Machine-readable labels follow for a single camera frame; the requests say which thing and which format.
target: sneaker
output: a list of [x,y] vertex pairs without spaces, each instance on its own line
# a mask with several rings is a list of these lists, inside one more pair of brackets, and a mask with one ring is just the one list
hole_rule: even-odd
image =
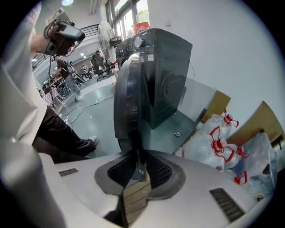
[[95,136],[95,135],[91,136],[89,139],[91,139],[94,142],[95,145],[97,145],[98,142],[99,142],[97,136]]
[[84,97],[83,93],[80,93],[77,98],[75,99],[75,101],[79,101]]

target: ceiling light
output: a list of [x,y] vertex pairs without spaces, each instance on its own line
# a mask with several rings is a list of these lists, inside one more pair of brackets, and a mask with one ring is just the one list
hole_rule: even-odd
[[72,3],[73,3],[73,0],[63,0],[63,1],[61,1],[61,4],[64,5],[64,6],[71,5]]

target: washing machine knob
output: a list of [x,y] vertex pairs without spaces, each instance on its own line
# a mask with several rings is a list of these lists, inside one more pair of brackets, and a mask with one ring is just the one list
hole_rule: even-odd
[[141,37],[136,37],[136,39],[134,40],[134,46],[136,48],[140,48],[144,46],[144,39]]

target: washing machine door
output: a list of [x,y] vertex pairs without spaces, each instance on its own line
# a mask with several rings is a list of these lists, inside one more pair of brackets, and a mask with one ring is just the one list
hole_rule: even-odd
[[141,147],[141,54],[132,54],[119,71],[114,96],[114,129],[122,151]]

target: office chair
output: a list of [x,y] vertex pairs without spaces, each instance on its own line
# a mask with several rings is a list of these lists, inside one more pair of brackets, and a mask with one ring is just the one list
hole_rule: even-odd
[[93,55],[92,56],[92,59],[91,59],[91,63],[93,65],[93,68],[94,68],[94,74],[97,74],[98,75],[98,78],[97,78],[97,81],[99,81],[101,78],[108,78],[109,76],[108,75],[103,75],[103,73],[105,72],[104,70],[100,71],[99,69],[99,66],[102,68],[102,69],[105,69],[105,66],[104,66],[104,62],[103,62],[103,57],[102,56],[99,56],[99,55]]

